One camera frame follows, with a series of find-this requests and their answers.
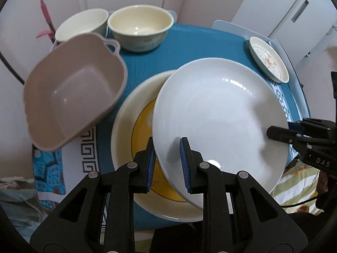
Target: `person's hand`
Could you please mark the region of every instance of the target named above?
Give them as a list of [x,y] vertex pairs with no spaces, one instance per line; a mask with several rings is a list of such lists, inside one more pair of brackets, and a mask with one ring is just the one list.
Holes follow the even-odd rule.
[[318,182],[317,182],[317,187],[316,191],[318,194],[322,194],[328,191],[328,181],[329,178],[337,180],[337,177],[335,176],[330,176],[327,173],[320,171],[320,174],[318,176]]

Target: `cabinet handle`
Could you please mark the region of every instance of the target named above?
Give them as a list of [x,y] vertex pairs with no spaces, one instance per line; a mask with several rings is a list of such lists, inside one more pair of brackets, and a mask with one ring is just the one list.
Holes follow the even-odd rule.
[[294,17],[292,18],[293,23],[297,21],[297,19],[301,16],[303,11],[306,9],[306,7],[309,5],[309,1],[305,0],[299,10],[295,13]]

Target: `white plate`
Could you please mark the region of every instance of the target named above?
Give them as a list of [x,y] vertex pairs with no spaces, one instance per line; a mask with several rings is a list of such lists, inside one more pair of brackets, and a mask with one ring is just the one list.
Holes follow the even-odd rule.
[[[147,79],[123,102],[111,134],[111,154],[115,169],[132,161],[135,152],[146,148],[151,136],[154,100],[173,72],[174,70],[162,72]],[[148,212],[170,221],[196,222],[203,218],[200,209],[186,202],[173,190],[160,172],[159,164],[155,166],[150,192],[134,194],[134,200]]]
[[289,82],[288,70],[277,52],[257,37],[249,39],[249,50],[261,70],[275,82]]
[[279,181],[289,145],[266,136],[271,125],[287,128],[283,109],[268,84],[237,62],[205,58],[180,67],[165,82],[153,112],[155,151],[166,179],[196,207],[203,196],[187,193],[179,140],[222,171],[249,172],[268,192]]

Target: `table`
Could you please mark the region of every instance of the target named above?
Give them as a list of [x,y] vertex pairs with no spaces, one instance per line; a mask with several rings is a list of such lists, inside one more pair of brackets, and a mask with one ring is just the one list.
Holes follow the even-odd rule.
[[[163,71],[177,69],[196,59],[220,57],[237,61],[261,77],[267,79],[254,62],[246,40],[230,33],[184,24],[174,24],[163,43],[155,50],[135,54],[125,50],[121,55],[128,68],[128,81],[115,109],[96,127],[97,155],[102,174],[114,170],[111,158],[111,131],[115,116],[130,92],[147,78]],[[282,95],[289,111],[289,119],[300,120],[298,109],[288,84],[280,84]],[[177,223],[158,218],[134,203],[134,226],[136,231],[175,225]]]

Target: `brown plastic basin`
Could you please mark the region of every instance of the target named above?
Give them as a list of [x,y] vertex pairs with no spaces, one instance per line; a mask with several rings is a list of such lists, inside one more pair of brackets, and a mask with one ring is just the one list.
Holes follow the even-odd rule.
[[[115,47],[112,53],[106,45]],[[48,54],[30,73],[24,104],[33,144],[54,151],[97,124],[127,81],[120,45],[95,33],[78,35]]]

